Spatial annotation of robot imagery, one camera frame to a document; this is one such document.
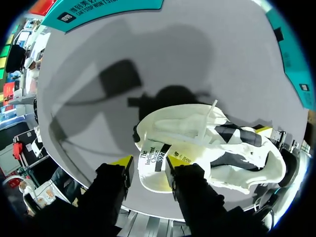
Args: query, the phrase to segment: teal banner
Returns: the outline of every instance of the teal banner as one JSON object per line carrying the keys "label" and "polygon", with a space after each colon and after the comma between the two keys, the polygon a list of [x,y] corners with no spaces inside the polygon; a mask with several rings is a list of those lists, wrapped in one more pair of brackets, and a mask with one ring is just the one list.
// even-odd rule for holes
{"label": "teal banner", "polygon": [[272,25],[280,47],[285,74],[292,82],[303,106],[315,110],[312,75],[299,42],[277,10],[270,10],[266,16]]}
{"label": "teal banner", "polygon": [[63,32],[94,19],[135,10],[161,9],[163,0],[59,0],[42,24]]}

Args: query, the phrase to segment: gray surface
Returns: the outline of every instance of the gray surface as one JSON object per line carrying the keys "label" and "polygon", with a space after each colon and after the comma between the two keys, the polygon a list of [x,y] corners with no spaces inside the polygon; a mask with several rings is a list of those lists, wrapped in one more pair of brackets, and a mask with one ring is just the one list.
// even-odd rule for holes
{"label": "gray surface", "polygon": [[[98,73],[122,59],[134,62],[143,86],[103,100]],[[161,11],[114,15],[66,35],[52,30],[38,89],[44,145],[57,163],[89,186],[101,163],[139,154],[132,139],[138,111],[127,107],[127,98],[144,91],[156,94],[171,84],[210,93],[204,102],[217,99],[238,125],[261,123],[286,130],[299,143],[303,139],[307,110],[283,73],[263,10],[250,0],[166,0]],[[91,100],[99,102],[81,103]],[[77,105],[65,105],[69,101]],[[216,190],[228,209],[253,203],[253,193]],[[183,218],[172,195],[143,188],[137,171],[123,205]]]}

